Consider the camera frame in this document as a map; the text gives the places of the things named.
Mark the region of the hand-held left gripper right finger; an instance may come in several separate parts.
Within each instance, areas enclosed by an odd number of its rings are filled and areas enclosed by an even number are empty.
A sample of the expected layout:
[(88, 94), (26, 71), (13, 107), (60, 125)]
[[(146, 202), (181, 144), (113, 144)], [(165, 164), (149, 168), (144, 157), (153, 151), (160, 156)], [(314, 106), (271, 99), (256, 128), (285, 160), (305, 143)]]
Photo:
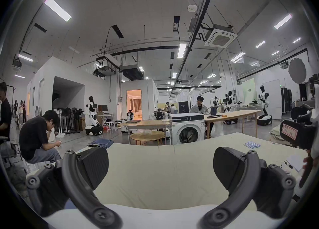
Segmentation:
[(257, 211), (272, 219), (284, 217), (293, 197), (296, 180), (276, 164), (267, 165), (255, 150), (246, 154), (218, 147), (213, 157), (214, 173), (228, 190), (228, 198), (208, 211), (198, 222), (200, 229), (222, 229), (254, 201)]

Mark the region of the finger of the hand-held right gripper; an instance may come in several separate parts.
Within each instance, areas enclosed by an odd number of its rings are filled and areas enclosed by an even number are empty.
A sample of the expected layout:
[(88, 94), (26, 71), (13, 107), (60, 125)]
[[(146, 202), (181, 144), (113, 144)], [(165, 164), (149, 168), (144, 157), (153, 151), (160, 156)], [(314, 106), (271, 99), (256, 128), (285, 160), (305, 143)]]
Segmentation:
[(280, 136), (293, 147), (310, 150), (318, 130), (315, 122), (294, 122), (284, 120), (280, 125)]

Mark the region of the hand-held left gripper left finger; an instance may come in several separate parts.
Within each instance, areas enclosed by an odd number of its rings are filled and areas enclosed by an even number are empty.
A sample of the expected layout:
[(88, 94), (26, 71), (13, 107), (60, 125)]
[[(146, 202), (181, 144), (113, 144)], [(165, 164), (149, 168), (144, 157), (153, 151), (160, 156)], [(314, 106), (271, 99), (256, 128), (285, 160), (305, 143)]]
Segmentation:
[(49, 217), (74, 206), (98, 228), (122, 228), (120, 216), (104, 206), (94, 194), (108, 168), (108, 152), (103, 147), (89, 148), (80, 153), (66, 151), (63, 159), (55, 164), (45, 164), (26, 177), (34, 211), (41, 217)]

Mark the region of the person's right hand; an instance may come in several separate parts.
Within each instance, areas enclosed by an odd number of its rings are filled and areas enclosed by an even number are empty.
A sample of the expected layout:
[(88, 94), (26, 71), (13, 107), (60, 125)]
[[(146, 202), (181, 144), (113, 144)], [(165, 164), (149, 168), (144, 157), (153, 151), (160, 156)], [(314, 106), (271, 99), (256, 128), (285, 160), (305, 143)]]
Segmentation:
[(312, 171), (313, 167), (316, 167), (318, 165), (319, 161), (318, 151), (314, 149), (307, 150), (307, 154), (308, 156), (303, 160), (303, 162), (305, 163), (305, 165), (303, 165), (304, 173), (299, 182), (299, 188), (302, 188), (304, 186), (310, 175), (310, 172)]

